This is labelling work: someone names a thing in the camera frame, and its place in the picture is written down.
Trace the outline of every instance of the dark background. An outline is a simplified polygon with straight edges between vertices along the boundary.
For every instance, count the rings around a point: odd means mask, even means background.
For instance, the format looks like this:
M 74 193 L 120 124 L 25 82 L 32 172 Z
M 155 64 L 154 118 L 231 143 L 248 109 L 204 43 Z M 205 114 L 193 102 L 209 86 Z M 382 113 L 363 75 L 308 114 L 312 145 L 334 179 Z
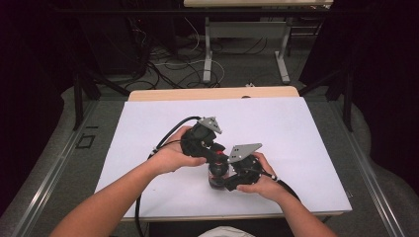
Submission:
M 164 6 L 174 4 L 168 0 L 153 2 Z M 107 67 L 98 62 L 98 52 L 95 54 L 96 49 L 91 47 L 88 35 L 93 32 L 74 19 L 52 21 L 46 3 L 45 0 L 3 0 L 0 6 L 3 89 L 0 213 L 40 157 L 62 112 L 60 94 L 72 86 L 72 57 L 66 53 L 56 27 L 68 32 L 76 55 L 83 58 L 86 65 L 97 72 L 104 72 Z M 58 7 L 72 7 L 71 1 L 53 3 Z M 415 174 L 419 170 L 419 39 L 416 29 L 419 6 L 412 1 L 335 0 L 333 8 L 377 6 L 373 4 L 385 6 L 377 8 L 373 18 L 326 20 L 300 80 L 307 85 L 313 83 L 331 70 L 341 68 L 348 53 L 353 53 L 356 68 L 354 103 L 363 112 L 372 132 L 371 157 L 419 193 Z M 101 31 L 112 36 L 114 27 L 103 25 Z M 175 24 L 169 35 L 157 37 L 162 41 L 167 37 L 165 43 L 171 47 L 172 30 L 176 32 L 176 28 Z M 129 34 L 126 39 L 119 43 L 125 48 L 134 48 Z M 351 46 L 357 43 L 361 50 L 353 51 Z M 133 58 L 138 56 L 135 52 L 127 53 Z M 118 63 L 127 65 L 124 59 Z M 130 73 L 135 65 L 115 68 Z

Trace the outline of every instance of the table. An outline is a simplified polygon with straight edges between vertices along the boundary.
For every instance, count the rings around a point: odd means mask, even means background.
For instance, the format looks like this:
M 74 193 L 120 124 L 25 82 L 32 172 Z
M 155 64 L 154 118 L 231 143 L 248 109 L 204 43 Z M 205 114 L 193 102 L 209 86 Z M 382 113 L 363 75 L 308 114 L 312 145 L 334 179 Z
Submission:
M 225 7 L 295 7 L 313 5 L 331 5 L 333 0 L 185 0 L 186 7 L 225 8 Z M 272 38 L 281 39 L 280 50 L 275 51 L 282 82 L 290 84 L 284 55 L 291 33 L 293 18 L 284 22 L 211 22 L 206 17 L 206 61 L 203 82 L 210 81 L 212 52 L 211 38 Z
M 265 119 L 264 113 L 270 113 L 269 119 Z M 226 154 L 235 144 L 261 142 L 263 147 L 259 151 L 267 155 L 280 178 L 313 213 L 333 215 L 352 209 L 304 98 L 298 96 L 294 87 L 132 92 L 96 191 L 144 161 L 167 131 L 188 116 L 216 116 L 223 134 L 215 142 L 226 147 Z M 275 203 L 258 195 L 211 189 L 207 171 L 206 166 L 181 168 L 157 177 L 142 195 L 140 219 L 282 216 Z M 125 220 L 133 217 L 132 207 Z

